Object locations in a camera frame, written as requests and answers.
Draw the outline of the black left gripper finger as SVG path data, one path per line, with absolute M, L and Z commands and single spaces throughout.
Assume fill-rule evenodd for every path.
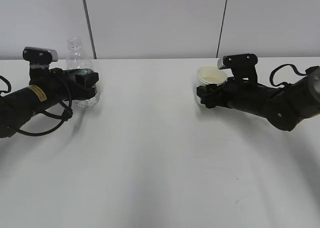
M 73 100 L 88 100 L 97 94 L 99 74 L 91 69 L 67 70 L 67 85 Z

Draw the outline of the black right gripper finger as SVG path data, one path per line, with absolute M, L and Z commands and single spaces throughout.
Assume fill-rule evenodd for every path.
M 196 95 L 199 97 L 199 102 L 206 108 L 224 107 L 226 104 L 223 101 L 223 91 L 225 85 L 208 84 L 198 86 L 196 88 Z

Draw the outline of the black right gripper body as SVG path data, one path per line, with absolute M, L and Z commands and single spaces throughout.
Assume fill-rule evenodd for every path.
M 238 83 L 230 77 L 219 87 L 219 105 L 246 113 L 262 113 L 267 101 L 277 92 L 276 88 L 261 84 L 252 86 L 248 81 Z

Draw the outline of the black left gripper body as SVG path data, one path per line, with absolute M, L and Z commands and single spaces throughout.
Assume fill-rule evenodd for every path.
M 77 96 L 77 84 L 73 70 L 48 67 L 29 69 L 28 104 L 56 105 L 68 102 L 69 105 Z

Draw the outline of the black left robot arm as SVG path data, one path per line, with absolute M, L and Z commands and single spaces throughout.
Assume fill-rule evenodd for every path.
M 91 69 L 38 69 L 30 71 L 29 86 L 0 98 L 0 136 L 16 133 L 39 137 L 50 134 L 73 116 L 72 102 L 96 95 L 99 75 Z M 30 133 L 21 127 L 38 114 L 59 120 L 54 128 Z

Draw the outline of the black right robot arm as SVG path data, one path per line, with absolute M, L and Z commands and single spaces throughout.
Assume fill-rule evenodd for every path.
M 206 108 L 216 106 L 240 110 L 268 120 L 282 131 L 293 130 L 301 121 L 320 113 L 320 68 L 312 66 L 301 74 L 291 65 L 301 79 L 291 84 L 275 84 L 274 69 L 269 77 L 271 86 L 260 83 L 250 84 L 249 80 L 236 81 L 229 77 L 222 85 L 208 84 L 198 86 L 196 95 Z

